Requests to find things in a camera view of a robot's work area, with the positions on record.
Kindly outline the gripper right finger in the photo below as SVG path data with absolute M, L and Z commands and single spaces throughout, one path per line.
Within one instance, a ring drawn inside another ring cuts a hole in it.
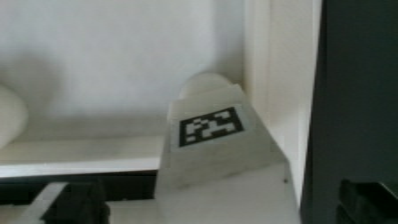
M 336 224 L 398 224 L 398 183 L 345 179 L 338 196 Z

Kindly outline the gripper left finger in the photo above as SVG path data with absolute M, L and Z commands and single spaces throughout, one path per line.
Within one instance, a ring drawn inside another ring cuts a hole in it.
M 16 224 L 110 224 L 110 207 L 98 182 L 46 185 Z

